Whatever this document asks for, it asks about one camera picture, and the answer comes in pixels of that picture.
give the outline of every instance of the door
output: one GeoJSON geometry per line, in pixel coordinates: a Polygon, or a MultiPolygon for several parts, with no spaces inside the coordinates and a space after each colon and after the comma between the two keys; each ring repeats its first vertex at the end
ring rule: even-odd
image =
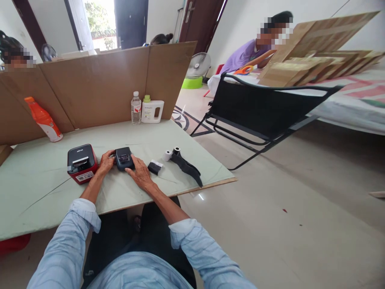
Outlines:
{"type": "Polygon", "coordinates": [[[179,41],[198,41],[195,53],[207,52],[227,0],[188,0],[179,41]]]}
{"type": "Polygon", "coordinates": [[[91,30],[89,28],[87,11],[83,0],[67,0],[71,8],[73,23],[79,38],[80,50],[93,49],[91,30]]]}
{"type": "Polygon", "coordinates": [[[118,39],[122,49],[146,42],[148,0],[114,0],[118,39]]]}
{"type": "Polygon", "coordinates": [[[33,44],[35,44],[37,51],[39,52],[39,54],[41,54],[43,44],[46,44],[47,42],[44,38],[44,35],[40,29],[40,26],[36,20],[35,14],[33,13],[28,0],[13,0],[13,2],[17,8],[21,20],[25,25],[25,28],[31,36],[33,44]]]}

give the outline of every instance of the green cap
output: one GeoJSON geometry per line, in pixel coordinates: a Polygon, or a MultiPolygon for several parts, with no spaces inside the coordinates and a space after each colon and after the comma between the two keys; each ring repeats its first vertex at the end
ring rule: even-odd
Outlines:
{"type": "Polygon", "coordinates": [[[148,103],[148,102],[150,102],[150,101],[151,101],[150,95],[149,95],[149,94],[146,94],[146,95],[144,96],[143,102],[148,103]]]}

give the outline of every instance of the white plastic jug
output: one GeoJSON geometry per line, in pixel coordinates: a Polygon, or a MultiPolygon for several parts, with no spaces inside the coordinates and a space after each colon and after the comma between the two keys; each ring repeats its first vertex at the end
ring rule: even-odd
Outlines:
{"type": "Polygon", "coordinates": [[[142,122],[143,123],[160,123],[163,112],[163,100],[151,100],[147,94],[144,96],[142,104],[142,122]],[[159,115],[155,117],[155,110],[159,108],[159,115]]]}

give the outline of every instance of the plastic bottle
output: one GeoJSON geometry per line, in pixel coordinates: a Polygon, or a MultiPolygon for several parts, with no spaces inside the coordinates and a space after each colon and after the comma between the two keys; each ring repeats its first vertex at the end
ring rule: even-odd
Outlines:
{"type": "Polygon", "coordinates": [[[131,121],[133,124],[140,124],[142,114],[142,101],[139,98],[139,92],[134,92],[131,100],[131,121]]]}
{"type": "Polygon", "coordinates": [[[35,101],[33,97],[24,99],[32,112],[32,117],[41,129],[47,134],[51,142],[57,142],[63,138],[52,117],[35,101]]]}
{"type": "Polygon", "coordinates": [[[160,123],[160,117],[163,112],[163,100],[151,100],[147,94],[144,96],[142,107],[142,122],[143,123],[160,123]],[[159,108],[159,115],[155,117],[155,110],[159,108]]]}

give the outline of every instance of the portable printer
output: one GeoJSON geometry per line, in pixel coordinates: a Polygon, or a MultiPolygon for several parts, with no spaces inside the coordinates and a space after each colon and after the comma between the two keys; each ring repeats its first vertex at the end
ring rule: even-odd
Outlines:
{"type": "Polygon", "coordinates": [[[82,145],[68,151],[67,173],[77,182],[89,182],[98,168],[96,155],[90,144],[82,145]]]}
{"type": "Polygon", "coordinates": [[[131,150],[129,147],[115,150],[115,162],[119,171],[124,171],[125,168],[135,168],[134,162],[132,161],[131,157],[131,150]]]}

